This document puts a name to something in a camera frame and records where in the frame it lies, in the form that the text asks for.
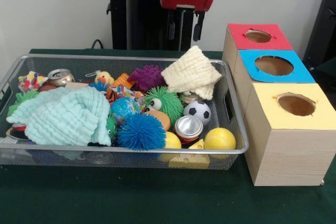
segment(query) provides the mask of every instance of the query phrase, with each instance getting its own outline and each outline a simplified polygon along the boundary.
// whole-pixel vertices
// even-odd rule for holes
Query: black cable
[[[96,39],[96,40],[93,42],[91,48],[93,49],[93,48],[96,46],[97,42],[99,43],[100,48],[101,48],[101,49],[104,49],[103,43],[102,43],[99,39]]]

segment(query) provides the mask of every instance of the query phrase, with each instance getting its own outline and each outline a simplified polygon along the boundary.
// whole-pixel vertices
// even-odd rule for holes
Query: black and white ball
[[[204,102],[195,101],[184,108],[183,115],[192,115],[206,125],[211,119],[211,110]]]

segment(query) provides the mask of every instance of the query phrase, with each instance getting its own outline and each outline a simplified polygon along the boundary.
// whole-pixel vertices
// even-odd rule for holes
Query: blue ball
[[[148,114],[135,114],[125,119],[118,131],[118,145],[135,151],[165,147],[166,131],[161,122]]]
[[[129,97],[119,98],[111,106],[111,113],[118,124],[121,124],[127,117],[140,114],[140,106]]]

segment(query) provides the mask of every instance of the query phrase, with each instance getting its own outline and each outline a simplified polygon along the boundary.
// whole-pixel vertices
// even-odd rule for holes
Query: green table
[[[32,50],[149,56],[158,52]],[[179,52],[159,52],[162,57]],[[219,52],[206,52],[220,58]],[[254,187],[219,170],[0,166],[1,223],[336,223],[336,160],[319,187]]]

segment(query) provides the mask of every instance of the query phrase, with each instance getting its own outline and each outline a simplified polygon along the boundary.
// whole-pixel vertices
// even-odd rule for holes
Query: googly eye
[[[153,98],[150,102],[150,106],[154,109],[154,110],[160,110],[160,108],[162,107],[162,102],[160,99],[158,98]]]

